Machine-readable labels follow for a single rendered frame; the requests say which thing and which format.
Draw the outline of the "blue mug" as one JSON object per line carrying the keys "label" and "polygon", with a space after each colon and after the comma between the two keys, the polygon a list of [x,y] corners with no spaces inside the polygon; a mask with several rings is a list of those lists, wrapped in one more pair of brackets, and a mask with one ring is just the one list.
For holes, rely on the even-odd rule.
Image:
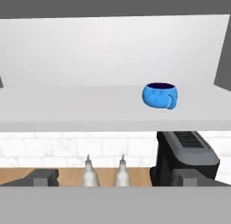
{"label": "blue mug", "polygon": [[142,100],[149,107],[174,109],[177,106],[178,90],[170,83],[149,83],[143,88]]}

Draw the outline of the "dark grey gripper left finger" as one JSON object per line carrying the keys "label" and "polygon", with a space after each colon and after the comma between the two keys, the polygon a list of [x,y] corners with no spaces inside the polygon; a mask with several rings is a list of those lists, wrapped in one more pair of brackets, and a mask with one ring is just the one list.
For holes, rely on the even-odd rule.
{"label": "dark grey gripper left finger", "polygon": [[25,177],[4,183],[4,186],[58,186],[58,169],[35,169]]}

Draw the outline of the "grey bottle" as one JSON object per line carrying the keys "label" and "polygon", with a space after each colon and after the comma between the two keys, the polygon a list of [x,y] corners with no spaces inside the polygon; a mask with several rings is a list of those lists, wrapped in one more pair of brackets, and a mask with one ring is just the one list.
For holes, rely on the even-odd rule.
{"label": "grey bottle", "polygon": [[119,167],[115,174],[114,185],[115,187],[130,187],[132,185],[129,172],[126,168],[126,160],[124,155],[122,155],[119,162]]}
{"label": "grey bottle", "polygon": [[100,186],[97,172],[93,168],[93,165],[92,165],[92,162],[89,156],[87,156],[87,159],[85,161],[85,170],[82,176],[82,186],[83,187],[99,187]]}

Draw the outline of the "black toaster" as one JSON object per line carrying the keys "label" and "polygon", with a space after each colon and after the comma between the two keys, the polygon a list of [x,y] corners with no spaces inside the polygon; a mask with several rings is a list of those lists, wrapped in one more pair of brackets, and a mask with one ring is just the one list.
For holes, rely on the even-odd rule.
{"label": "black toaster", "polygon": [[215,179],[220,160],[197,131],[158,131],[156,165],[150,169],[152,186],[170,186],[174,169],[195,169]]}

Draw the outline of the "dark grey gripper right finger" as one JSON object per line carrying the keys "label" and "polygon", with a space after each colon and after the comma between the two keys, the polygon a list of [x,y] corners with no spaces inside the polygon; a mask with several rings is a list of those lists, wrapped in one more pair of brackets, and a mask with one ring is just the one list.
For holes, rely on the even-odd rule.
{"label": "dark grey gripper right finger", "polygon": [[227,183],[209,179],[195,169],[174,169],[172,171],[172,186],[182,187],[216,187],[227,186]]}

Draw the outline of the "grey cabinet door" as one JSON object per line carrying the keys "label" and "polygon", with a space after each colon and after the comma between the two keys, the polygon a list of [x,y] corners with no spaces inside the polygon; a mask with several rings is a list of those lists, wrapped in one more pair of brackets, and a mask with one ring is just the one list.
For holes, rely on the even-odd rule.
{"label": "grey cabinet door", "polygon": [[231,91],[231,16],[228,19],[214,84],[217,87]]}

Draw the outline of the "white open cabinet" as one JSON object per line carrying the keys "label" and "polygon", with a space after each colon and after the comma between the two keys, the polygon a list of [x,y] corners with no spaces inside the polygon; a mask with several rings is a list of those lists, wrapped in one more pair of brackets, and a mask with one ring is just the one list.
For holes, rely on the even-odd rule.
{"label": "white open cabinet", "polygon": [[[0,132],[231,130],[227,15],[0,20]],[[143,103],[154,82],[174,109]]]}

